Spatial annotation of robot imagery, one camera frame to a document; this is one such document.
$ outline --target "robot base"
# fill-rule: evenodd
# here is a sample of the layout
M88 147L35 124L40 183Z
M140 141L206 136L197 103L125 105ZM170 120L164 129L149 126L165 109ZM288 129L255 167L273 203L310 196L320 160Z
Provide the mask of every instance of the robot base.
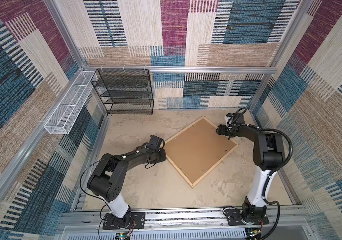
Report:
M132 226L132 219L135 221L134 229L143 229L145 227L145 212L130 212L128 216L129 217L129 223L128 226L122 223L121 218L117 218L116 216L107 213L105 215L105 220L103 222L103 230L116 230L120 229L122 227L126 227L124 229L130 229Z
M239 225L247 225L242 221L241 209L226 209L224 210L225 214L232 217L227 217L227 222L229 226L239 226ZM264 225L269 224L269 220L267 216L261 216L261 221ZM257 219L252 225L259 225L260 220Z

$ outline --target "wooden frame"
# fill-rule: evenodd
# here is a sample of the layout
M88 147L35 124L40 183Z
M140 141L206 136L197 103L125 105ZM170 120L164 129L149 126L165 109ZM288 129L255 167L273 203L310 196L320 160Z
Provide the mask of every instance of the wooden frame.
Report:
M177 136L179 136L180 134L182 134L184 131L186 131L187 129L189 129L190 127L192 127L195 123L199 122L200 120L205 119L208 123L210 123L215 129L217 128L217 126L211 122L210 120L208 120L205 116L202 116L200 118L198 118L196 121L194 121L193 123L191 123L190 125L188 125L186 128L184 128L183 130L181 130L180 132L178 132L177 134L175 134L174 136L170 137L169 139L167 139L165 141L165 143L167 144L167 142L173 140L174 138L176 138ZM187 183L191 186L194 187L196 186L205 176L207 176L215 167L217 167L228 155L230 155L238 146L239 143L236 142L233 138L230 138L230 141L235 143L235 146L230 149L221 159L219 159L209 170L207 170L202 176L200 176L195 182L191 182L187 176L179 169L179 167L172 161L172 159L167 155L167 159L168 161L172 164L172 166L178 171L178 173L184 178L184 180L187 181Z

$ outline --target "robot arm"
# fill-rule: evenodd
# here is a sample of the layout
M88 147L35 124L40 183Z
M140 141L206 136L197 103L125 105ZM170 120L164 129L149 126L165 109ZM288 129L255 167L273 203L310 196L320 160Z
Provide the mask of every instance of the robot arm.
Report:
M101 157L100 162L88 179L87 188L104 200L110 208L111 213L105 216L104 230L125 228L129 225L133 218L131 208L120 194L126 172L140 164L147 164L146 166L152 164L154 166L158 162L165 161L166 151L163 147L160 148L162 143L164 146L163 139L152 136L149 142L143 143L132 152L115 156L107 153ZM112 172L111 176L107 175L106 172Z
M228 137L245 137L252 142L253 161L256 165L256 173L252 188L247 196L245 196L241 211L227 210L233 218L241 221L235 225L250 225L258 222L259 219L263 223L269 223L266 215L266 196L272 183L273 177L277 173L277 169L284 166L289 158L285 159L283 138L279 133L270 133L261 131L260 128L245 124L243 113L228 113L226 115L226 125L219 125L216 129L217 134Z

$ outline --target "black mounting plate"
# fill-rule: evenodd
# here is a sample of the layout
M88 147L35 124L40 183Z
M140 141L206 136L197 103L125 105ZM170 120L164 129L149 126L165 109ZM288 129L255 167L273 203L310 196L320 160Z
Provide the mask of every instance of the black mounting plate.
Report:
M247 225L241 221L241 209L226 209L224 210L225 214L233 217L226 217L229 226L239 226L239 225ZM264 225L269 224L268 217L262 217L261 221ZM260 220L256 220L254 225L260 225Z
M106 214L105 220L103 221L103 230L116 230L119 229L119 227L124 227L121 226L117 221L114 220L114 215L112 214ZM132 226L132 221L133 219L135 221L134 229L143 229L145 228L145 218L146 213L145 212L131 212L130 213L130 223L125 229L129 229Z

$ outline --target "floor surface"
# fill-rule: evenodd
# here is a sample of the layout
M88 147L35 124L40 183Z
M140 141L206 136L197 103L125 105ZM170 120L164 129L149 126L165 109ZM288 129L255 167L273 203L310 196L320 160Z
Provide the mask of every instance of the floor surface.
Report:
M105 153L124 154L156 135L165 140L187 127L201 116L214 124L224 124L224 116L236 109L157 110L153 115L114 114L101 149ZM246 123L254 124L247 111ZM241 206L249 192L256 166L252 160L253 142L246 138L235 140L240 146L222 161L194 188L166 160L150 169L137 166L127 172L121 191L131 208L219 207ZM291 205L279 175L269 191L268 200ZM87 196L83 209L100 209L103 202Z

